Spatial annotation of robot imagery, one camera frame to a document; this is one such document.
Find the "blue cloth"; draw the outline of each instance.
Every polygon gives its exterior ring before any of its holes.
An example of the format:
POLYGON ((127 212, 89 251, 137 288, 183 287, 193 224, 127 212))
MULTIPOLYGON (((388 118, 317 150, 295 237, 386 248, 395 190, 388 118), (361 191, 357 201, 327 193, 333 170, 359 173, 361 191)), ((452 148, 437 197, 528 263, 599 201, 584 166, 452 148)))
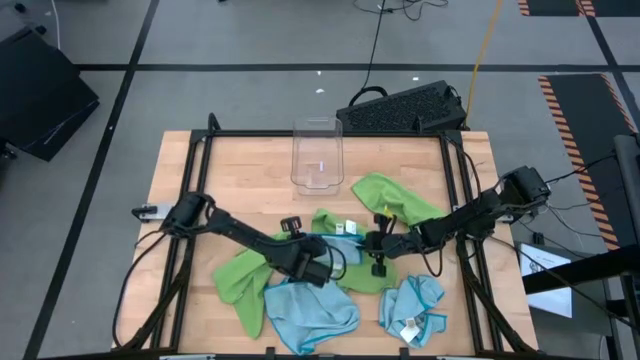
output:
POLYGON ((335 281, 319 288, 285 280, 268 287, 264 299, 280 340, 297 355, 310 354, 316 344, 350 333, 360 324, 358 307, 335 281))
POLYGON ((447 329, 445 315, 428 311, 436 306, 444 296, 444 289, 431 276, 409 276, 398 289, 387 289, 380 300, 379 323, 387 333, 402 339, 400 331, 407 325, 406 320, 414 318, 420 332, 409 342, 412 348, 427 344, 434 332, 447 329))
MULTIPOLYGON (((322 236, 322 238, 327 242, 327 244, 337 248, 342 251, 344 254, 345 260, 347 260, 347 265, 360 265, 362 264, 362 251, 358 249, 358 246, 362 246, 363 237, 362 235, 351 235, 351 234, 342 234, 342 235, 334 235, 334 234, 316 234, 322 236)), ((342 257, 335 249, 329 249, 331 254, 333 255, 333 263, 334 267, 338 266, 340 268, 344 268, 344 264, 342 264, 342 257)), ((325 253, 322 256, 318 256, 315 260, 329 263, 329 253, 325 253)))

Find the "wooden table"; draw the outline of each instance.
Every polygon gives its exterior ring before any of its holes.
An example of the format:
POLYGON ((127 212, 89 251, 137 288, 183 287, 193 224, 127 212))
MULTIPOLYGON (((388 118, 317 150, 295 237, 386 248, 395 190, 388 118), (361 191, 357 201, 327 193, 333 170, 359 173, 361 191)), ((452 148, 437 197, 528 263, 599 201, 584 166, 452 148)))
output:
MULTIPOLYGON (((149 193, 150 203, 174 203, 178 199, 188 139, 189 132, 171 131, 164 134, 149 193)), ((497 175, 488 135, 484 132, 466 132, 463 133, 463 139, 465 150, 477 166, 482 186, 492 186, 497 181, 497 175)), ((440 145, 435 138, 344 138, 345 179, 340 192, 335 196, 320 197, 301 196, 291 183, 291 141, 286 137, 214 138, 205 192, 215 198, 218 206, 267 234, 279 231, 280 219, 294 215, 301 217, 303 229, 308 230, 311 217, 318 208, 326 208, 375 229, 372 214, 350 191, 353 183, 373 171, 391 177, 445 211, 450 209, 440 145)), ((462 189, 453 148, 450 153, 454 177, 458 181, 457 188, 462 189)), ((197 168, 194 169, 192 189, 197 172, 197 168)), ((464 203, 461 192, 458 191, 459 201, 464 203)), ((157 227, 158 223, 143 224, 140 234, 157 227)), ((512 241, 506 225, 496 226, 496 237, 512 241)), ((153 239, 145 240, 135 256, 152 242, 153 239)), ((168 244, 169 241, 165 240, 149 253, 131 276, 118 326, 121 341, 131 338, 156 305, 168 244)), ((522 338, 537 348, 514 251, 493 241, 486 241, 484 247, 495 303, 522 338)), ((198 237, 180 352, 264 354, 266 347, 273 346, 276 353, 290 353, 266 318, 261 336, 256 340, 247 337, 233 306, 222 303, 218 297, 211 275, 240 250, 240 245, 221 236, 207 234, 198 237)), ((437 266, 437 254, 428 257, 431 264, 437 266)), ((420 255, 403 256, 394 262, 399 279, 409 274, 428 274, 420 255)), ((463 281, 454 242, 449 242, 445 247, 444 262, 444 272, 438 281, 446 294, 434 311, 448 316, 447 330, 443 334, 435 334, 423 349, 411 349, 413 355, 473 354, 463 281)), ((280 276, 274 275, 271 281, 277 282, 279 279, 280 276)), ((397 355, 398 348, 406 345, 378 325, 380 296, 353 291, 349 295, 360 308, 360 326, 353 333, 320 344, 316 351, 345 355, 397 355)), ((478 313, 484 347, 491 349, 486 312, 479 302, 478 313)), ((172 320, 173 309, 169 309, 162 345, 169 343, 172 320)))

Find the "orange and black striped tape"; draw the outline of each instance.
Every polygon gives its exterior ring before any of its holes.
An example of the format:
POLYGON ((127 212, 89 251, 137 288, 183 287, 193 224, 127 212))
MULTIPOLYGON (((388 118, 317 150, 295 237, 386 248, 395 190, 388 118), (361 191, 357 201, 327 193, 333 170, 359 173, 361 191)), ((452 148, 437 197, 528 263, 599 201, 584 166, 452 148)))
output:
MULTIPOLYGON (((553 92, 551 83, 546 76, 538 77, 538 82, 540 83, 542 93, 547 100, 547 104, 549 105, 549 109, 551 110, 551 114, 553 116, 553 121, 558 128, 558 132, 560 133, 560 137, 562 138, 564 147, 567 150, 567 154, 569 155, 569 160, 571 161, 571 164, 573 165, 573 168, 575 170, 582 170, 584 166, 584 160, 582 159, 580 150, 578 150, 578 145, 573 139, 571 129, 569 128, 569 124, 564 117, 564 113, 562 112, 562 109, 560 109, 560 104, 558 103, 558 99, 553 92)), ((586 196, 587 201, 590 202, 589 206, 591 207, 591 213, 593 214, 593 218, 598 224, 600 235, 602 236, 607 249, 615 250, 620 248, 620 246, 618 245, 618 238, 613 232, 613 227, 611 227, 611 224, 609 223, 609 217, 607 217, 607 213, 605 212, 602 203, 600 203, 599 201, 598 193, 596 192, 595 186, 593 186, 593 182, 591 181, 588 170, 584 170, 580 174, 578 174, 578 181, 580 182, 580 187, 582 187, 582 191, 584 191, 584 195, 586 196)))
POLYGON ((529 16, 529 4, 527 4, 527 0, 518 0, 518 6, 520 7, 520 14, 529 16))
POLYGON ((611 93, 611 97, 613 97, 613 102, 616 103, 616 105, 618 106, 618 109, 620 110, 620 112, 622 113, 622 116, 624 117, 624 122, 627 123, 627 126, 629 127, 631 132, 633 132, 634 134, 637 133, 638 129, 636 129, 636 126, 633 124, 633 121, 631 121, 631 119, 627 115, 627 112, 624 111, 624 107, 622 106, 622 103, 620 102, 620 99, 618 99, 618 95, 616 95, 616 91, 613 90, 613 86, 611 86, 611 83, 609 82, 609 79, 607 78, 607 75, 600 74, 600 76, 602 76, 602 78, 604 79, 604 83, 609 88, 609 92, 611 93))
POLYGON ((576 0, 578 11, 582 16, 596 16, 596 9, 591 0, 576 0))

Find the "transparent bin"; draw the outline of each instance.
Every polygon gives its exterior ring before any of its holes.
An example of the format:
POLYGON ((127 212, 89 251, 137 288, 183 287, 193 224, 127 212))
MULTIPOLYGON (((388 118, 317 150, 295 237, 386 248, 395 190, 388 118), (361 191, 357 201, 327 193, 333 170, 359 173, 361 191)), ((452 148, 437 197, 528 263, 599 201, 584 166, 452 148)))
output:
POLYGON ((334 195, 344 180, 342 123, 333 117, 293 124, 291 181, 302 195, 334 195))

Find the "green microfiber towel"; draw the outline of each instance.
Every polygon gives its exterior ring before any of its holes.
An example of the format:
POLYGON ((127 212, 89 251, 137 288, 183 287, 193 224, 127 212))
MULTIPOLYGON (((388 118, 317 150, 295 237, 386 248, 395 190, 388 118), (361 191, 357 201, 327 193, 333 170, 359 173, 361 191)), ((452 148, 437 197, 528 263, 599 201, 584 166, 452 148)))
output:
MULTIPOLYGON (((289 233, 273 236, 284 240, 289 233)), ((213 281, 220 300, 233 304, 236 314, 247 335, 252 339, 260 336, 264 320, 264 287, 269 282, 273 269, 264 256, 253 250, 245 250, 213 273, 213 281)))
MULTIPOLYGON (((330 213, 325 209, 318 209, 311 220, 311 232, 318 234, 333 234, 336 231, 336 223, 344 224, 345 220, 330 213)), ((356 231, 359 235, 365 235, 368 229, 365 226, 356 224, 356 231)), ((338 286, 365 294, 377 294, 387 288, 396 286, 396 267, 389 259, 384 260, 387 266, 387 276, 377 277, 371 275, 371 265, 375 260, 366 254, 362 256, 362 264, 347 266, 347 274, 338 280, 338 286)))
POLYGON ((386 206, 407 225, 445 216, 442 210, 380 173, 363 177, 351 190, 371 212, 384 214, 386 206))

